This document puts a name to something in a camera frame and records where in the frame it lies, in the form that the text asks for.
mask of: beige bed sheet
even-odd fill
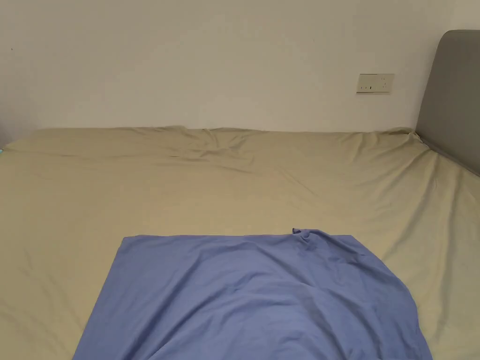
[[[351,234],[480,358],[480,178],[408,131],[42,130],[0,154],[0,357],[70,359],[125,236]]]

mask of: fitted sheet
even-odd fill
[[[408,130],[53,129],[0,154],[0,353],[71,359],[126,236],[351,234],[480,357],[480,178]]]

